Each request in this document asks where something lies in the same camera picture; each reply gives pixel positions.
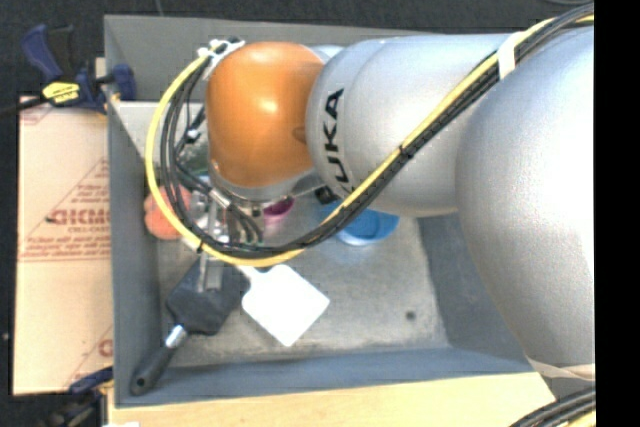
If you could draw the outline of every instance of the white card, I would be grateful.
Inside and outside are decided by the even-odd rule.
[[[329,298],[286,265],[267,272],[238,267],[251,281],[244,310],[282,345],[291,347],[329,306]]]

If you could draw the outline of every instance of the blue clamp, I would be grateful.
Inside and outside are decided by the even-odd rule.
[[[103,84],[116,84],[122,100],[135,100],[136,82],[133,71],[126,64],[117,64],[111,73],[96,78],[88,66],[76,68],[71,63],[70,37],[73,27],[47,31],[44,24],[31,29],[22,38],[21,46],[27,60],[38,68],[49,85],[61,81],[68,85],[64,96],[53,95],[49,102],[55,107],[80,107],[106,113]]]

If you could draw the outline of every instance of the cable bundle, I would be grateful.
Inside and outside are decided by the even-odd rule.
[[[514,45],[516,64],[561,31],[585,22],[593,22],[593,3],[580,6],[553,19],[545,20],[518,35]],[[169,86],[161,98],[149,132],[145,150],[149,188],[162,213],[194,247],[233,265],[265,267],[290,260],[305,249],[317,245],[345,228],[379,196],[425,144],[475,103],[500,80],[497,52],[493,52],[474,68],[434,111],[315,229],[284,245],[264,246],[246,243],[227,244],[215,240],[191,219],[178,193],[175,133],[182,106],[212,59],[222,59],[227,46],[222,43],[209,55],[193,61]],[[153,166],[153,150],[160,119],[167,108],[162,127],[160,167],[170,205],[162,199]]]

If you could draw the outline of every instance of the gray bin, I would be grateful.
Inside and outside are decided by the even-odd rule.
[[[117,406],[531,371],[476,273],[457,215],[449,215],[403,218],[375,245],[353,247],[332,239],[292,260],[331,299],[293,347],[279,345],[239,309],[217,336],[190,337],[154,390],[139,397],[129,392],[134,368],[171,327],[164,299],[196,257],[179,242],[157,241],[144,227],[140,146],[153,102],[194,50],[214,37],[347,45],[400,34],[407,32],[105,18],[107,67],[127,62],[140,100],[109,109]],[[297,201],[283,236],[317,224],[318,212],[312,196]]]

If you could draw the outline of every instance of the black tool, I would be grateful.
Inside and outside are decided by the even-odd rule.
[[[249,289],[249,280],[230,265],[203,265],[197,259],[166,300],[175,326],[164,341],[133,373],[133,395],[151,390],[176,350],[191,334],[215,335]]]

